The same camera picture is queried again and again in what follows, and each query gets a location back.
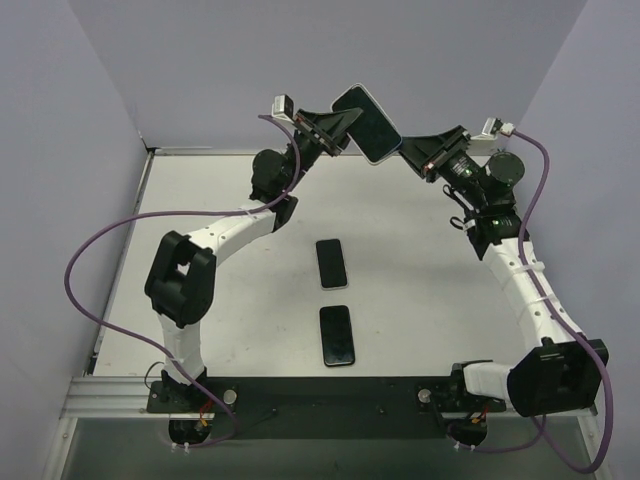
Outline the black phone with blue back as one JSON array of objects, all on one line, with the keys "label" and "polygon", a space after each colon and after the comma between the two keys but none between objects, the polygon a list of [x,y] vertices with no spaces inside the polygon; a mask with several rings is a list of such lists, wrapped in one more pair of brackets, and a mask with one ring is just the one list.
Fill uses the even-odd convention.
[{"label": "black phone with blue back", "polygon": [[402,136],[377,100],[362,84],[356,83],[331,104],[333,112],[360,109],[348,135],[366,160],[377,165],[392,156],[401,146]]}]

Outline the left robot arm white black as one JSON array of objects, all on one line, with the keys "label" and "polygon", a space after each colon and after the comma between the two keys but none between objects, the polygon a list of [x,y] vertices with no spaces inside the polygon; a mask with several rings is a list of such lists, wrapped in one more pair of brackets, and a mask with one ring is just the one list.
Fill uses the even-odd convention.
[{"label": "left robot arm white black", "polygon": [[349,129],[362,114],[358,107],[297,111],[286,150],[264,149],[255,155],[247,205],[199,230],[170,231],[162,237],[144,293],[158,315],[168,351],[162,384],[179,409],[193,411],[204,402],[207,373],[200,322],[213,304],[218,268],[290,220],[298,203],[292,190],[322,154],[336,157],[346,148]]}]

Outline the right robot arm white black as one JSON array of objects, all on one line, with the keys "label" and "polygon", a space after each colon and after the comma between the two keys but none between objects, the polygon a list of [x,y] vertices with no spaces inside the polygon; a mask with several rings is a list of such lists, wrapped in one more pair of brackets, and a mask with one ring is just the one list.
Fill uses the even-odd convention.
[{"label": "right robot arm white black", "polygon": [[499,151],[483,165],[468,154],[472,136],[461,126],[432,136],[405,137],[400,156],[428,183],[464,211],[452,225],[466,233],[476,255],[504,292],[525,340],[515,365],[473,361],[460,366],[472,396],[505,402],[523,417],[589,408],[601,385],[608,350],[589,340],[563,311],[535,256],[526,219],[517,212],[513,189],[525,166]]}]

